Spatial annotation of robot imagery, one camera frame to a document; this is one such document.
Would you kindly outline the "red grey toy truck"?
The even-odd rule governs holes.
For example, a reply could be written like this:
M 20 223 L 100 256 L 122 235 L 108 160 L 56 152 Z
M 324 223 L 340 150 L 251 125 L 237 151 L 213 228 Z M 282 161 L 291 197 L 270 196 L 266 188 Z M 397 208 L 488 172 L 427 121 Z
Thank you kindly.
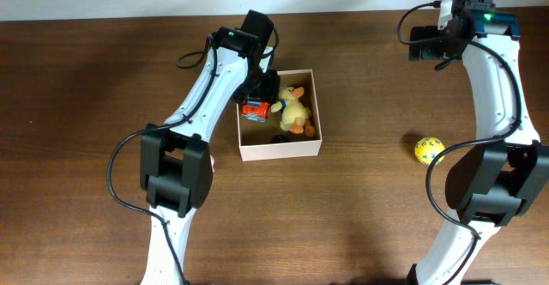
M 241 113 L 244 118 L 256 122 L 268 120 L 270 104 L 263 101 L 247 101 L 243 104 Z

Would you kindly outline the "yellow plush duck toy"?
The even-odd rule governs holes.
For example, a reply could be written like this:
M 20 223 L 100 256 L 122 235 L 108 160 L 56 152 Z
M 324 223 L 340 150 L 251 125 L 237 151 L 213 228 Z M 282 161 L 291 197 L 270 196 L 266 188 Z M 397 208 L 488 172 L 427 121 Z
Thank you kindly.
M 270 112 L 281 114 L 280 128 L 283 131 L 314 137 L 317 131 L 311 122 L 312 111 L 299 100 L 304 94 L 303 87 L 282 87 L 278 94 L 278 100 L 270 106 Z

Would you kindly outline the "small black round lid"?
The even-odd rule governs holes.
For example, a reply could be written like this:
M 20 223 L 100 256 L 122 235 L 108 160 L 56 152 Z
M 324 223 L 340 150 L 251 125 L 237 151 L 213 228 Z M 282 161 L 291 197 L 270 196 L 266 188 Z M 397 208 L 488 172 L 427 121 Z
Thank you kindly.
M 271 139 L 272 144 L 278 144 L 278 143 L 290 143 L 292 140 L 285 135 L 276 135 Z

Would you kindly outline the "pink cardboard box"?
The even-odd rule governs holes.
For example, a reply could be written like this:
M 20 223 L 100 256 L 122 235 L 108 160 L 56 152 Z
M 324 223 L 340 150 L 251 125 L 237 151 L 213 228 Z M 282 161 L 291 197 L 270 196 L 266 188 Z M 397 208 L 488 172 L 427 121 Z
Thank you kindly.
M 312 111 L 311 122 L 316 128 L 314 137 L 296 135 L 280 128 L 281 114 L 275 113 L 266 122 L 251 121 L 243 117 L 241 106 L 237 105 L 238 148 L 242 161 L 263 161 L 293 157 L 316 156 L 323 142 L 320 116 L 317 106 L 317 93 L 313 70 L 285 70 L 279 73 L 282 86 L 303 87 L 301 98 L 305 107 Z M 276 135 L 288 136 L 292 141 L 272 144 Z

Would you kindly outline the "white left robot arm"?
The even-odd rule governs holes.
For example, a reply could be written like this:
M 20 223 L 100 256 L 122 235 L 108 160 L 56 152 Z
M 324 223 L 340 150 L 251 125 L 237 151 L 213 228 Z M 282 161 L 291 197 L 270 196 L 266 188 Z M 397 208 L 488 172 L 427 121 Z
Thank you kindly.
M 241 27 L 221 27 L 208 37 L 202 72 L 164 125 L 141 137 L 141 188 L 151 213 L 145 284 L 184 284 L 190 224 L 208 196 L 213 169 L 209 141 L 226 104 L 273 103 L 280 78 L 269 68 L 274 23 L 251 10 Z

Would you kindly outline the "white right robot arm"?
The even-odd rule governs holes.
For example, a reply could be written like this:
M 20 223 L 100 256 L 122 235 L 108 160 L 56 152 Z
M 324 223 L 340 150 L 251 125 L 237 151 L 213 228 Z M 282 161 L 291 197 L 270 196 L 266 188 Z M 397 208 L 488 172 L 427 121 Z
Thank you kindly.
M 476 137 L 445 182 L 443 225 L 409 284 L 461 284 L 481 247 L 524 215 L 548 180 L 548 148 L 528 114 L 518 58 L 520 28 L 493 0 L 436 0 L 438 23 L 414 27 L 406 45 L 412 61 L 438 70 L 463 63 L 471 84 Z

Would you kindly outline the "pink white toy duck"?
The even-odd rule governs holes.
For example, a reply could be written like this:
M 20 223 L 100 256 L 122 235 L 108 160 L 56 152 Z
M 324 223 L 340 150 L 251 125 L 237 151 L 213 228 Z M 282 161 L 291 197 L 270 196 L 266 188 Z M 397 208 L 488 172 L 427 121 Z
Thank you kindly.
M 211 169 L 212 169 L 212 172 L 214 173 L 215 172 L 215 169 L 214 169 L 215 160 L 214 160 L 214 157 L 212 155 L 210 155 L 209 157 L 210 157 Z

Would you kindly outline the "yellow ball with blue letters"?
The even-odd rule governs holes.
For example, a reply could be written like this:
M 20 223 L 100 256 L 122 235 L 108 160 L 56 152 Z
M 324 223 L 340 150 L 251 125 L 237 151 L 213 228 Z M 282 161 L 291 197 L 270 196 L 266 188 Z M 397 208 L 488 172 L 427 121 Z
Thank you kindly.
M 436 137 L 421 138 L 414 146 L 414 154 L 417 160 L 424 165 L 430 165 L 437 155 L 444 150 L 445 146 Z

